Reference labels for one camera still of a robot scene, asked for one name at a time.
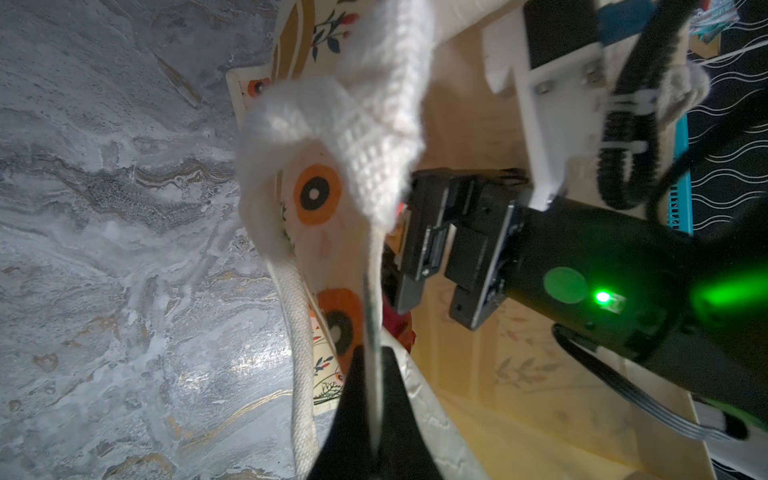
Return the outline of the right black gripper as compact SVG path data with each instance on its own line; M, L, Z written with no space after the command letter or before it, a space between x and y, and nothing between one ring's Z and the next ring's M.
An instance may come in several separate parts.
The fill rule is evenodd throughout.
M419 170L402 211L403 236L392 250L392 308L403 315L442 272L455 284L449 316L477 330L503 303L509 239L527 204L523 169Z

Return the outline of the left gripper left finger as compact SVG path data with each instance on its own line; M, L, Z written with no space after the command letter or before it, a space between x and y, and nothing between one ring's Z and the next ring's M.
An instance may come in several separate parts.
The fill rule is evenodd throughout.
M371 479L374 466L364 352L362 347L357 347L331 429L308 479Z

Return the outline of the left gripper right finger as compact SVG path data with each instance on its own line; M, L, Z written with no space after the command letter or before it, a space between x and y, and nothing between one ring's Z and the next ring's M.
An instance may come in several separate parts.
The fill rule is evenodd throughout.
M379 479L442 479L414 415L395 352L382 349L383 417L378 449Z

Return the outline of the cream canvas grocery bag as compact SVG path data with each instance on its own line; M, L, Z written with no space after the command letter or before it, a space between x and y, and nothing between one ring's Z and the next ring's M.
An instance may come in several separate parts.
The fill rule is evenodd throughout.
M333 350L343 374L370 342L391 348L427 457L446 479L710 479L704 443L656 425L556 344L550 320L515 301L477 332L448 316L448 282L414 324L391 334L374 277L406 177L435 166L497 167L480 130L514 104L485 92L488 25L436 29L449 4L366 1L352 36L319 66L309 26L326 1L301 1L281 34L273 82L239 117L239 211L283 307L294 364L296 473L321 462L312 324L347 315Z

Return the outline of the pink dragon fruit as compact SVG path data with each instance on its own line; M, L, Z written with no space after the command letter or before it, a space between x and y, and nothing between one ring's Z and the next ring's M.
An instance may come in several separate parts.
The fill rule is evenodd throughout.
M383 325L408 353L412 351L417 335L413 331L413 320L410 311L400 314L387 301L384 301Z

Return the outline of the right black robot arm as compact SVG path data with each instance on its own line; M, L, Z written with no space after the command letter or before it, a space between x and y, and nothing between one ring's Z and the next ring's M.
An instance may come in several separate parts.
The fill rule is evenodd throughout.
M399 313L429 277L455 287L449 315L478 329L514 300L623 397L646 395L594 356L607 349L746 422L767 423L767 210L717 237L556 197L530 205L522 169L422 170L382 284Z

